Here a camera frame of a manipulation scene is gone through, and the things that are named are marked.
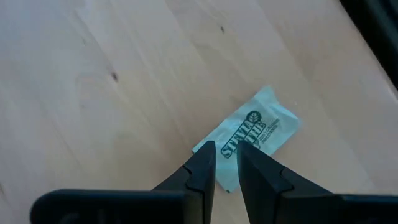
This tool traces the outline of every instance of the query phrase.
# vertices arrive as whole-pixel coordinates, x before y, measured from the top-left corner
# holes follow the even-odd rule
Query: wood grain
[[[274,158],[398,194],[397,94],[337,1],[0,2],[0,223],[49,190],[151,189],[270,85],[303,121]],[[248,223],[216,186],[213,223]]]

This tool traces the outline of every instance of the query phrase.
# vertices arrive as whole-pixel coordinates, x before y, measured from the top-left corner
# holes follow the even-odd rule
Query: stevia logo
[[[221,148],[221,154],[229,159],[232,153],[236,153],[238,142],[245,140],[253,146],[260,148],[258,137],[266,128],[266,124],[261,121],[261,114],[258,111],[251,111],[246,116],[239,128],[235,131],[232,137]]]

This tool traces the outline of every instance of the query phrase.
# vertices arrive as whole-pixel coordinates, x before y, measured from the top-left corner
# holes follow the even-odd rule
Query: wooden table
[[[303,121],[274,158],[398,194],[397,92],[336,0],[3,0],[0,223],[49,190],[151,189],[262,86]],[[216,186],[213,223],[247,223]]]

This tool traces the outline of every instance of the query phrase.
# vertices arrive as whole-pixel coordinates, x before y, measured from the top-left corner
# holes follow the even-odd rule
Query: black plastic part
[[[333,194],[244,141],[238,171],[252,224],[398,223],[398,197]]]
[[[398,87],[398,1],[340,0],[391,81]]]
[[[215,144],[207,142],[152,191],[56,190],[33,205],[33,224],[197,223],[211,219]]]

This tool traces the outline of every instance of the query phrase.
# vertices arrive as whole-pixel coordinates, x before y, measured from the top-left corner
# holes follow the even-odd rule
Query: white packet
[[[216,179],[227,191],[239,186],[236,146],[245,140],[272,155],[299,128],[301,121],[277,101],[272,88],[265,86],[247,103],[226,118],[193,149],[207,141],[216,143]]]

